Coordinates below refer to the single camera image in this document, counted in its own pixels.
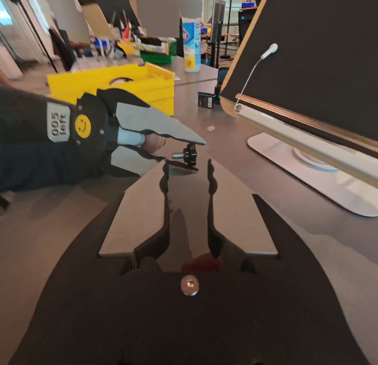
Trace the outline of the black knob screw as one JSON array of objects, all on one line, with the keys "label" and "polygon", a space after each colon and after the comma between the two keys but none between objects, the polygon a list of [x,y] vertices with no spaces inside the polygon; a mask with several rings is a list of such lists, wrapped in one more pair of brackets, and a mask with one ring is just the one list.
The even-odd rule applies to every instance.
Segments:
[{"label": "black knob screw", "polygon": [[196,166],[197,151],[195,144],[188,144],[181,153],[172,153],[171,158],[174,160],[182,159],[188,167]]}]

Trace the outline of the black battery charger case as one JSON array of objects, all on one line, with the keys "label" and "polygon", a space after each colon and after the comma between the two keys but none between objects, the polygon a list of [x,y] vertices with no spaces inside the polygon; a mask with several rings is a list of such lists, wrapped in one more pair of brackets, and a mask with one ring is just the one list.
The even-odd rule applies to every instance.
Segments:
[{"label": "black battery charger case", "polygon": [[224,82],[224,79],[228,73],[229,67],[220,67],[218,69],[218,76],[217,76],[217,83],[214,88],[214,103],[217,105],[220,105],[220,92],[221,92],[221,87]]}]

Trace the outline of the white stand base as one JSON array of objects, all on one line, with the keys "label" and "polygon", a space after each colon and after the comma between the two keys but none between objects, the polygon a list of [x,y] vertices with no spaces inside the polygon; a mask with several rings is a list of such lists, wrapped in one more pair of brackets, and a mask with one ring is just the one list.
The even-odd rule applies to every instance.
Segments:
[{"label": "white stand base", "polygon": [[247,145],[337,205],[360,216],[378,216],[377,188],[266,133]]}]

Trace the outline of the black board book stand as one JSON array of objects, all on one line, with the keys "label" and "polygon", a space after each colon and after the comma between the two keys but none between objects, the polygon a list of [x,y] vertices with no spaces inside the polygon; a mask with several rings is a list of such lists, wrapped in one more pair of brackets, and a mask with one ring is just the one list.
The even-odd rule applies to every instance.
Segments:
[{"label": "black board book stand", "polygon": [[220,100],[229,115],[377,188],[377,0],[262,0]]}]

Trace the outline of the brown cardboard sheet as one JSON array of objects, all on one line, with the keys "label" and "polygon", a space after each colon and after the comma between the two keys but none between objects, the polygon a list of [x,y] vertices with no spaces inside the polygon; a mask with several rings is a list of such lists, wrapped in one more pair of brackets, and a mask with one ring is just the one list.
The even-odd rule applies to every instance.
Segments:
[{"label": "brown cardboard sheet", "polygon": [[84,17],[93,35],[101,40],[113,40],[113,31],[107,23],[101,8],[96,3],[81,6]]}]

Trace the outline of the black battery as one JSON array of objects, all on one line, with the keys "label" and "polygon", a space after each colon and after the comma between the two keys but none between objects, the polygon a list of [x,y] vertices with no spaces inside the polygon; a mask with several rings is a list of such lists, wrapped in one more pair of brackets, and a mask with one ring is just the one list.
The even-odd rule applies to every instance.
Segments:
[{"label": "black battery", "polygon": [[216,101],[216,97],[217,97],[216,94],[198,92],[197,93],[197,106],[213,109],[215,101]]}]

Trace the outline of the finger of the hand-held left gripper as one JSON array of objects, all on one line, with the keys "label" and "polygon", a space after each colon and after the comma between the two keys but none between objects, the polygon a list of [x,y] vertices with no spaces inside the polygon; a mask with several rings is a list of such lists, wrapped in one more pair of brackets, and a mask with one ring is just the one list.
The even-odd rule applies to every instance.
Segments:
[{"label": "finger of the hand-held left gripper", "polygon": [[142,148],[120,145],[111,154],[111,165],[119,169],[135,173],[140,177],[151,171],[158,163],[168,165],[169,176],[185,176],[198,172],[198,168],[185,163],[170,160],[163,156],[155,156]]},{"label": "finger of the hand-held left gripper", "polygon": [[120,127],[127,131],[145,135],[154,133],[161,137],[196,145],[206,144],[206,141],[195,131],[152,106],[142,107],[118,102],[116,119]]}]

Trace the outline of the yellow plastic bin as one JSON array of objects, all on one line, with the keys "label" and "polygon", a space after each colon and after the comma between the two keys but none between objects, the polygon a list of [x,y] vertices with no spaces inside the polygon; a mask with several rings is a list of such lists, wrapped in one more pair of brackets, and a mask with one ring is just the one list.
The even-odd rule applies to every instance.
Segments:
[{"label": "yellow plastic bin", "polygon": [[[133,79],[120,85],[109,85],[120,77]],[[84,93],[97,89],[120,88],[140,98],[168,116],[174,115],[175,73],[151,63],[110,66],[74,73],[50,74],[47,82],[53,99],[76,104]]]}]

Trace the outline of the grey monitor on pole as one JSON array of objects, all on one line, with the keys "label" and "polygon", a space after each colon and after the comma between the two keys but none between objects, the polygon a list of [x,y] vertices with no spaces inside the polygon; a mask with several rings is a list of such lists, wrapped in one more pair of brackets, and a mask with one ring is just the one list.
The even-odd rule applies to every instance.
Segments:
[{"label": "grey monitor on pole", "polygon": [[210,43],[219,43],[223,31],[224,13],[226,2],[223,0],[214,0],[211,20]]}]

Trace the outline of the green plastic bin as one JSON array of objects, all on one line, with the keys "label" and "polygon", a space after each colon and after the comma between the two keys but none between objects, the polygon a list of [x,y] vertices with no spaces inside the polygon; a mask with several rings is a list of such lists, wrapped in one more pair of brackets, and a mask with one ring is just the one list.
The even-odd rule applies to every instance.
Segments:
[{"label": "green plastic bin", "polygon": [[137,44],[140,57],[144,62],[155,65],[171,64],[177,55],[177,39],[171,37],[144,37]]}]

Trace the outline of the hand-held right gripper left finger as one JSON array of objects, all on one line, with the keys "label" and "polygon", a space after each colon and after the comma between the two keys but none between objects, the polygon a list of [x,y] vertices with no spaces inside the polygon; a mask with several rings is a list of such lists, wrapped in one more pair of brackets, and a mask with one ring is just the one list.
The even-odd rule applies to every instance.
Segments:
[{"label": "hand-held right gripper left finger", "polygon": [[166,160],[125,190],[105,240],[101,258],[126,258],[140,265],[144,257],[157,259],[169,245],[168,179]]}]

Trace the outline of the disinfectant wipes canister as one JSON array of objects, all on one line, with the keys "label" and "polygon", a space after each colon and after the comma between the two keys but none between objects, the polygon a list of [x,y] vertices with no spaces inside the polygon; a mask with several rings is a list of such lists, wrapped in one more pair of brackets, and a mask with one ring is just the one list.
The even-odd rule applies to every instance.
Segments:
[{"label": "disinfectant wipes canister", "polygon": [[200,18],[182,18],[184,70],[197,73],[201,66],[201,21]]}]

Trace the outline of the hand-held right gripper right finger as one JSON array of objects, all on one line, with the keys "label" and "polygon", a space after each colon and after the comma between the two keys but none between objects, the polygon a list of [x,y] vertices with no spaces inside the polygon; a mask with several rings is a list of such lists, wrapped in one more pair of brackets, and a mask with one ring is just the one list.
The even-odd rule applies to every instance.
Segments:
[{"label": "hand-held right gripper right finger", "polygon": [[277,256],[252,190],[214,159],[208,160],[208,181],[208,246],[213,257],[225,245],[246,255]]}]

